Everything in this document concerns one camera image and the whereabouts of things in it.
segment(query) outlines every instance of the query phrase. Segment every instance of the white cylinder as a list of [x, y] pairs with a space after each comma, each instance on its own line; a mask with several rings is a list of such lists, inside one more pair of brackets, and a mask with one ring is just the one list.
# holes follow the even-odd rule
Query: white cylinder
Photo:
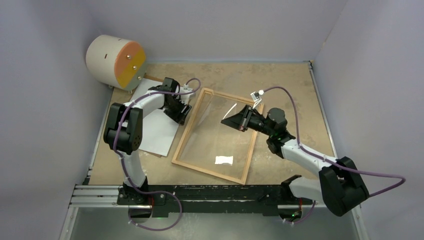
[[85, 63], [97, 81], [127, 91], [139, 85], [147, 67], [139, 43], [109, 35], [101, 35], [91, 43]]

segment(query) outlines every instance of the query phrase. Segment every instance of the white paper sticker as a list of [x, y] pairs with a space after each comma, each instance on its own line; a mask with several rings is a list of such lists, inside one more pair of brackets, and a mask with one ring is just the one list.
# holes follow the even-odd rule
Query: white paper sticker
[[215, 164], [233, 165], [233, 156], [216, 156]]

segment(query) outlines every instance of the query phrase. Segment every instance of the gray wall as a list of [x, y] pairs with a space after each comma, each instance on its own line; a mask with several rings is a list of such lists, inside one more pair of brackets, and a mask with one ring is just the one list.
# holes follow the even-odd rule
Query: gray wall
[[[349, 0], [314, 65], [339, 156], [406, 176], [367, 200], [372, 239], [424, 235], [424, 1]], [[370, 192], [394, 179], [364, 177]]]
[[347, 0], [86, 0], [102, 33], [150, 61], [307, 61]]
[[0, 2], [1, 239], [57, 239], [111, 91], [84, 56], [99, 35], [76, 0]]

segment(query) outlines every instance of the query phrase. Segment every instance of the wooden table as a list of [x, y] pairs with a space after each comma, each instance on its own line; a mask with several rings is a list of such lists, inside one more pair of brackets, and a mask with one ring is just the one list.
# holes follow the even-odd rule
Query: wooden table
[[[301, 141], [325, 155], [333, 156], [332, 145], [307, 63], [155, 63], [147, 67], [147, 74], [160, 79], [173, 78], [180, 83], [196, 77], [201, 80], [203, 87], [245, 98], [250, 98], [250, 93], [254, 91], [268, 87], [285, 87], [293, 95], [296, 103]], [[114, 89], [110, 104], [124, 103], [130, 98], [131, 95], [127, 91]], [[274, 89], [267, 92], [262, 99], [264, 114], [274, 107], [285, 111], [287, 129], [295, 135], [294, 111], [288, 96], [282, 90]], [[167, 157], [157, 157], [139, 151], [149, 184], [236, 184], [171, 163], [184, 127], [179, 127]], [[246, 184], [280, 184], [295, 174], [307, 178], [315, 177], [299, 165], [272, 154], [268, 150], [266, 139], [267, 136], [264, 134], [258, 134]], [[89, 184], [121, 185], [123, 176], [117, 156], [101, 139]]]

